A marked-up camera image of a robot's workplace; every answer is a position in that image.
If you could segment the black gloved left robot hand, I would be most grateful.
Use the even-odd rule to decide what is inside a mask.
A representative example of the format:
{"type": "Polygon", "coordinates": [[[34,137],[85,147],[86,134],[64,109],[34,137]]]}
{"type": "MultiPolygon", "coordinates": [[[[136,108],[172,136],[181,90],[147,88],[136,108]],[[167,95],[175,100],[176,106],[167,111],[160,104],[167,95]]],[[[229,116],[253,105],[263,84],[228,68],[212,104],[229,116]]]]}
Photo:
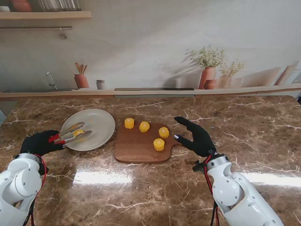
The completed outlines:
{"type": "Polygon", "coordinates": [[[57,130],[46,130],[27,137],[22,143],[20,153],[31,153],[43,156],[50,152],[63,150],[64,146],[62,144],[50,143],[48,141],[51,136],[58,133],[59,131],[57,130]]]}

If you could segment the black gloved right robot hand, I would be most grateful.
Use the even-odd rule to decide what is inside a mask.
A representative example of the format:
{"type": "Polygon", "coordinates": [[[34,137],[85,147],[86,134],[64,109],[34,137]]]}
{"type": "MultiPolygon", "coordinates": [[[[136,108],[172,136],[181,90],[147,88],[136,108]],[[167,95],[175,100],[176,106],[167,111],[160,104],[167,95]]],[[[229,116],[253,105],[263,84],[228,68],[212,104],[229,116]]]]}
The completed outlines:
{"type": "Polygon", "coordinates": [[[193,141],[190,141],[180,135],[174,135],[175,140],[201,157],[208,157],[216,153],[215,145],[206,130],[181,116],[174,117],[174,119],[185,126],[192,133],[193,137],[193,141]]]}

